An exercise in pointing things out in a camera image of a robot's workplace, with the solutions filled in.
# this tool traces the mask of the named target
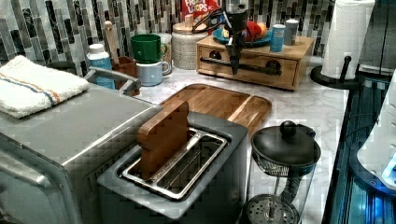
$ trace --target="wooden spoon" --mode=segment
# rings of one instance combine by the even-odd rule
[[[108,46],[110,47],[111,59],[115,65],[119,65],[119,56],[117,54],[116,40],[113,33],[113,24],[111,21],[105,21],[106,36],[108,41]]]

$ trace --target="paper towel holder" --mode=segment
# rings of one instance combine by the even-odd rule
[[[322,66],[314,67],[311,71],[311,79],[318,84],[338,90],[356,90],[359,88],[360,82],[359,77],[355,76],[353,79],[347,79],[347,68],[349,66],[350,61],[352,58],[350,56],[346,56],[344,58],[344,66],[343,70],[341,71],[340,78],[333,78],[327,77],[321,74]],[[356,74],[358,74],[359,65],[356,69]]]

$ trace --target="cutting board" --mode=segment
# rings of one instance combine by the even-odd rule
[[[171,105],[174,100],[187,101],[190,111],[241,124],[248,128],[249,137],[262,126],[272,108],[271,102],[260,96],[205,84],[187,86],[163,101],[161,105]]]
[[[142,147],[142,179],[150,179],[187,144],[188,115],[189,104],[175,99],[140,127],[137,142]]]

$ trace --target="white countertop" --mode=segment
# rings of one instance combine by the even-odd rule
[[[321,223],[323,211],[332,178],[332,168],[338,146],[345,108],[347,91],[330,89],[313,82],[309,73],[321,59],[313,57],[307,75],[303,77],[298,90],[281,91],[256,84],[199,75],[195,71],[173,68],[171,75],[154,87],[142,87],[140,98],[159,104],[184,87],[203,83],[223,89],[240,91],[264,97],[272,102],[272,111],[262,127],[278,126],[284,120],[311,127],[316,132],[315,140],[321,149],[321,157],[308,193],[303,213],[303,223]],[[249,199],[260,193],[273,193],[275,179],[268,177],[253,162],[250,170]]]

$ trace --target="towel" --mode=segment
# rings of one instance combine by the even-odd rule
[[[0,111],[20,119],[89,88],[87,80],[17,56],[0,67]]]

